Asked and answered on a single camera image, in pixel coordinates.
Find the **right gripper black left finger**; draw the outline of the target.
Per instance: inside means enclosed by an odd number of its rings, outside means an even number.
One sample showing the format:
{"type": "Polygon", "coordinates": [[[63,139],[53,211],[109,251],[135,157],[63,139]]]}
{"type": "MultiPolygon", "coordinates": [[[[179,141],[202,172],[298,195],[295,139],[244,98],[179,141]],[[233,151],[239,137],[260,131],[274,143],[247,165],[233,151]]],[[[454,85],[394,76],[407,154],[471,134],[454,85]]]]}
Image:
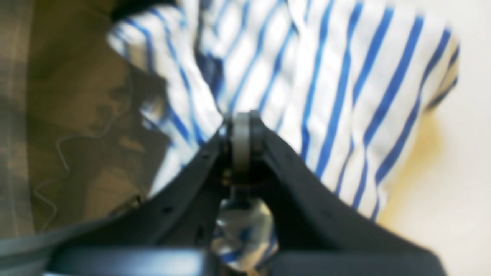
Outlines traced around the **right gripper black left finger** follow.
{"type": "Polygon", "coordinates": [[[224,121],[194,159],[140,208],[72,238],[54,252],[47,272],[60,276],[236,276],[211,250],[233,177],[250,168],[250,117],[224,121]]]}

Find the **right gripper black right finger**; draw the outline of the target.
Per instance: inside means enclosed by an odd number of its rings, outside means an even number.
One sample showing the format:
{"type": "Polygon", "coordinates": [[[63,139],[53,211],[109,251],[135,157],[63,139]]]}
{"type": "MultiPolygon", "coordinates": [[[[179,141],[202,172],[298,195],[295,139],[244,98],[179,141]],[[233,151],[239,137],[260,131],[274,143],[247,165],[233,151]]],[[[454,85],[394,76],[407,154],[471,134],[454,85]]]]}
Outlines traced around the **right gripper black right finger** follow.
{"type": "Polygon", "coordinates": [[[272,212],[279,250],[272,276],[444,276],[440,260],[360,215],[331,193],[251,112],[253,164],[265,167],[255,195],[272,212]]]}

